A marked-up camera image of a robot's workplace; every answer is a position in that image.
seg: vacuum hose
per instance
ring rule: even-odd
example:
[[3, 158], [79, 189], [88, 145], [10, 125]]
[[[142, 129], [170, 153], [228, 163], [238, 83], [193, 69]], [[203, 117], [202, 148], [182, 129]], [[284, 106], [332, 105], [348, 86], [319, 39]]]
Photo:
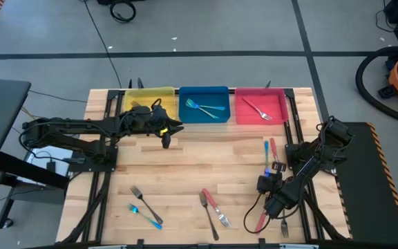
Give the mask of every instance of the vacuum hose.
[[375, 53], [366, 57], [360, 64], [359, 68], [357, 69], [356, 86], [357, 90], [359, 90], [360, 95], [368, 103], [370, 103], [373, 107], [377, 108], [381, 112], [398, 120], [398, 111], [394, 111], [393, 109], [380, 103], [380, 101], [376, 100], [372, 95], [370, 95], [370, 93], [365, 89], [365, 86], [363, 85], [363, 72], [365, 71], [365, 68], [369, 65], [369, 63], [379, 56], [391, 56], [391, 55], [398, 55], [398, 46], [379, 49]]

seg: yellow tray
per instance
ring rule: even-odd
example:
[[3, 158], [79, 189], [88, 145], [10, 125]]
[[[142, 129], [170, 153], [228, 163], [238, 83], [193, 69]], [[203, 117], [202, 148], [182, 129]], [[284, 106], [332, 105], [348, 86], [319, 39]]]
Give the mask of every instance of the yellow tray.
[[176, 102], [174, 88], [170, 86], [156, 87], [150, 89], [129, 89], [125, 92], [124, 110], [130, 110], [133, 105], [132, 101], [142, 106], [151, 105], [160, 98], [162, 100], [162, 108], [167, 111], [167, 115], [171, 119], [176, 119]]

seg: gray floor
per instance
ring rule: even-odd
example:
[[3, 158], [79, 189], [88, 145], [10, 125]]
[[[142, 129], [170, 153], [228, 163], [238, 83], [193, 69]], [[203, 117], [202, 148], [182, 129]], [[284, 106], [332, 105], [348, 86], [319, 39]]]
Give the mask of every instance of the gray floor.
[[[398, 45], [393, 34], [375, 27], [381, 0], [298, 0], [313, 51], [370, 51]], [[108, 8], [89, 0], [93, 18], [110, 52], [222, 50], [303, 51], [289, 0], [147, 0], [137, 2], [130, 24], [113, 21]], [[6, 0], [0, 14], [0, 54], [103, 53], [85, 6], [77, 0]], [[361, 57], [315, 57], [328, 111], [345, 121], [373, 122], [398, 189], [398, 121], [370, 107], [354, 86]], [[145, 86], [313, 87], [305, 57], [114, 58], [122, 85], [141, 77]], [[369, 89], [383, 86], [382, 61], [365, 74]], [[85, 100], [89, 89], [118, 86], [108, 59], [0, 60], [0, 78], [27, 80], [32, 89]], [[398, 100], [389, 103], [398, 109]], [[30, 94], [25, 107], [38, 116], [82, 118], [85, 105]], [[20, 114], [14, 128], [29, 121]], [[11, 131], [3, 150], [25, 151]], [[0, 190], [0, 198], [7, 189]], [[25, 248], [55, 240], [60, 205], [15, 202], [15, 227], [0, 230], [0, 248]]]

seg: red tray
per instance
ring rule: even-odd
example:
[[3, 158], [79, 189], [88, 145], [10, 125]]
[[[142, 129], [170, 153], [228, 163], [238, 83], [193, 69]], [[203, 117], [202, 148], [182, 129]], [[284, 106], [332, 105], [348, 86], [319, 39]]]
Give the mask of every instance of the red tray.
[[[259, 112], [246, 103], [242, 97], [246, 97], [273, 120], [262, 119]], [[283, 89], [237, 88], [235, 98], [238, 125], [281, 125], [288, 120], [287, 102]]]

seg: butcher block tabletop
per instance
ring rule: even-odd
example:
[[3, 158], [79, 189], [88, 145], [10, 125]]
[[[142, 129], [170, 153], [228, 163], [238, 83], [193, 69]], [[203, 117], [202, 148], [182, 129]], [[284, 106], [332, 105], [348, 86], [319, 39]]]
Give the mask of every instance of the butcher block tabletop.
[[[103, 118], [107, 92], [108, 89], [91, 90], [84, 118]], [[318, 135], [316, 125], [321, 122], [313, 92], [311, 88], [295, 88], [294, 94], [304, 139], [312, 141]], [[155, 136], [124, 137], [118, 142], [117, 167], [111, 175], [102, 244], [134, 245], [138, 239], [144, 239], [145, 244], [258, 243], [259, 238], [265, 238], [267, 243], [305, 241], [299, 212], [287, 218], [287, 239], [281, 232], [281, 220], [272, 220], [260, 234], [250, 234], [244, 229], [243, 217], [258, 196], [256, 182], [265, 169], [264, 141], [274, 138], [278, 159], [286, 162], [287, 140], [281, 124], [237, 125], [234, 95], [230, 94], [229, 100], [231, 117], [227, 123], [184, 124], [185, 129], [171, 137], [169, 149], [163, 149], [160, 138]], [[293, 141], [297, 142], [288, 99], [287, 108]], [[95, 140], [99, 136], [82, 135], [80, 138]], [[270, 150], [270, 164], [273, 160]], [[291, 175], [287, 169], [285, 176]], [[82, 173], [70, 182], [57, 241], [65, 239], [85, 213], [92, 177], [93, 173]], [[103, 179], [100, 176], [99, 186]], [[313, 182], [320, 209], [343, 236], [349, 237], [334, 177], [319, 172]], [[163, 229], [158, 230], [127, 208], [128, 203], [136, 205], [140, 212], [153, 219], [143, 202], [133, 195], [131, 186], [139, 188], [144, 200], [163, 219]], [[202, 188], [208, 189], [231, 223], [231, 227], [226, 228], [208, 205], [220, 237], [218, 241], [214, 241], [206, 210], [200, 203]], [[250, 230], [255, 229], [263, 211], [263, 199], [260, 198], [247, 217]], [[308, 206], [307, 212], [312, 237], [316, 238], [314, 219]], [[90, 239], [95, 238], [97, 217], [96, 212]]]

